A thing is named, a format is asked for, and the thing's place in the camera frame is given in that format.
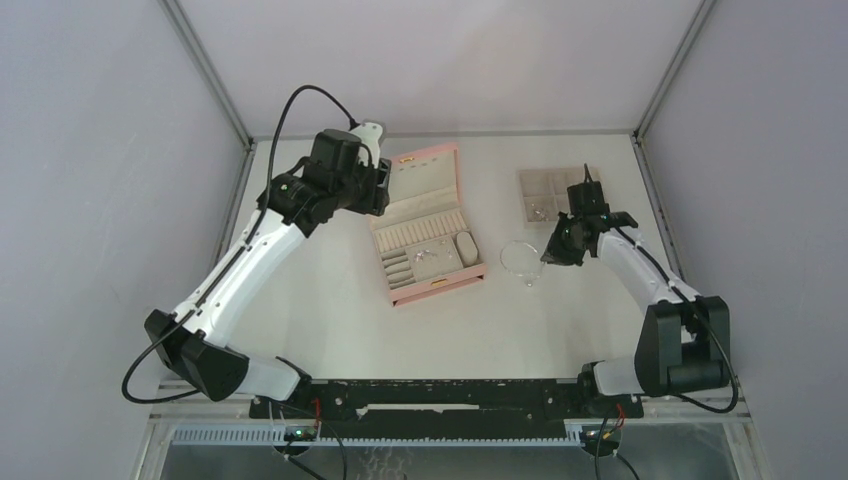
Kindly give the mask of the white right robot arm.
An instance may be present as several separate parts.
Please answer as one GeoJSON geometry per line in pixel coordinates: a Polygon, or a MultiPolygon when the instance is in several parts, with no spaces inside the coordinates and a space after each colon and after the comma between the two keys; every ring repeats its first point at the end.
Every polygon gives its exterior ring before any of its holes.
{"type": "Polygon", "coordinates": [[[732,385],[730,314],[718,296],[704,296],[665,270],[645,246],[635,219],[614,212],[600,182],[567,189],[569,210],[541,256],[545,264],[580,266],[599,260],[624,285],[644,319],[629,357],[584,366],[578,402],[592,416],[605,415],[622,395],[680,396],[732,385]]]}

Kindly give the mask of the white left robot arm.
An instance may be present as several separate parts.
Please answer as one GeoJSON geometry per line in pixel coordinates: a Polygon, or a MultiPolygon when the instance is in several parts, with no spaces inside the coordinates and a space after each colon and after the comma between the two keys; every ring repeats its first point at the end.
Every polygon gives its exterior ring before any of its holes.
{"type": "Polygon", "coordinates": [[[290,417],[311,407],[311,388],[290,363],[237,351],[230,338],[282,261],[339,210],[380,216],[389,203],[391,163],[380,155],[382,125],[325,129],[310,153],[272,178],[245,230],[200,286],[144,328],[163,365],[212,401],[233,394],[273,399],[290,417]]]}

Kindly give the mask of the beige divided tray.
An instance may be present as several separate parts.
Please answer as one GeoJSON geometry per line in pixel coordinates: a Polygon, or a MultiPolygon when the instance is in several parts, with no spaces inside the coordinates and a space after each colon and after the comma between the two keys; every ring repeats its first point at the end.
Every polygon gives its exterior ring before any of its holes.
{"type": "Polygon", "coordinates": [[[587,176],[596,181],[601,174],[595,166],[524,169],[516,172],[524,227],[537,229],[553,226],[560,212],[569,213],[567,189],[587,176]]]}

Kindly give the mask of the pink jewelry box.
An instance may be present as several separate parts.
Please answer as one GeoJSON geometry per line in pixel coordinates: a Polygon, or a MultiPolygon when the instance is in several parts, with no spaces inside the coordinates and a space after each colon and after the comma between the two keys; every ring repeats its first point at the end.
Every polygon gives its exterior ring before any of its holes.
{"type": "Polygon", "coordinates": [[[390,160],[385,213],[369,224],[390,303],[397,307],[485,279],[483,259],[460,191],[459,146],[437,145],[390,160]],[[464,268],[455,237],[468,231],[478,247],[475,265],[464,268]]]}

